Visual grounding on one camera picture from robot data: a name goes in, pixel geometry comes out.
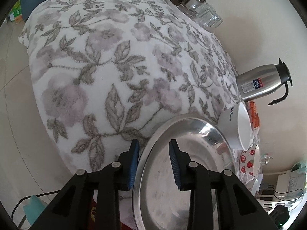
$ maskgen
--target sticker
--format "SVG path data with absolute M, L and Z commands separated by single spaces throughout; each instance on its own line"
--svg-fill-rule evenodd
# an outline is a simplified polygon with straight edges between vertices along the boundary
M 248 83 L 245 83 L 242 86 L 242 90 L 244 93 L 248 93 L 250 91 L 256 90 L 258 88 L 263 87 L 262 81 L 260 78 L 254 79 L 253 81 L 250 81 Z

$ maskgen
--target floor tile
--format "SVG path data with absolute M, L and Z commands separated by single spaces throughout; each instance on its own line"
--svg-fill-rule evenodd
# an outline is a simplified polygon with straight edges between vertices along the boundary
M 44 192 L 61 189 L 72 175 L 39 116 L 29 67 L 12 79 L 5 90 L 13 135 L 27 167 Z
M 14 24 L 8 22 L 4 23 L 0 27 L 0 90 L 4 87 L 4 72 L 7 58 L 7 48 L 10 42 L 10 37 L 14 28 Z
M 7 116 L 4 89 L 0 92 L 0 139 L 0 200 L 10 215 L 21 198 L 40 194 L 42 190 L 16 147 Z M 14 214 L 15 223 L 18 224 L 23 216 L 22 206 L 19 206 Z
M 27 49 L 18 41 L 18 36 L 23 30 L 25 23 L 14 24 L 12 36 L 7 51 L 6 83 L 29 64 Z

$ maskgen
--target metal tray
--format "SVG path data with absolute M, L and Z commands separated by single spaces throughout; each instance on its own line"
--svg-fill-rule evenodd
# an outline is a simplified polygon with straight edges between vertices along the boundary
M 175 185 L 168 154 L 171 139 L 177 140 L 180 150 L 189 153 L 192 161 L 207 169 L 236 173 L 231 150 L 211 121 L 193 114 L 173 117 L 152 135 L 139 160 L 133 188 L 133 213 L 139 230 L 187 228 L 190 191 L 181 192 Z M 217 229 L 214 190 L 212 202 Z

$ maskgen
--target screw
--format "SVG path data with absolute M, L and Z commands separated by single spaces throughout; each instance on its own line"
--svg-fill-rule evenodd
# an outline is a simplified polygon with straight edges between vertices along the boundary
M 224 170 L 224 174 L 226 176 L 232 176 L 232 171 L 231 170 Z
M 198 166 L 197 162 L 189 162 L 191 168 L 196 168 Z
M 113 167 L 113 168 L 118 168 L 118 167 L 120 167 L 120 166 L 121 166 L 120 162 L 113 162 L 113 163 L 112 163 L 112 167 Z
M 76 174 L 77 175 L 83 175 L 85 173 L 85 170 L 84 169 L 79 169 L 77 170 Z

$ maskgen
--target wall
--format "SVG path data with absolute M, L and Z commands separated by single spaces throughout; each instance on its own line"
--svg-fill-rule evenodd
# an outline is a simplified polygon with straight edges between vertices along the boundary
M 279 57 L 290 69 L 294 87 L 285 101 L 267 106 L 284 94 L 284 88 L 256 100 L 261 149 L 274 155 L 264 170 L 289 169 L 307 157 L 307 28 L 288 0 L 207 1 L 224 19 L 216 35 L 240 73 L 278 64 Z

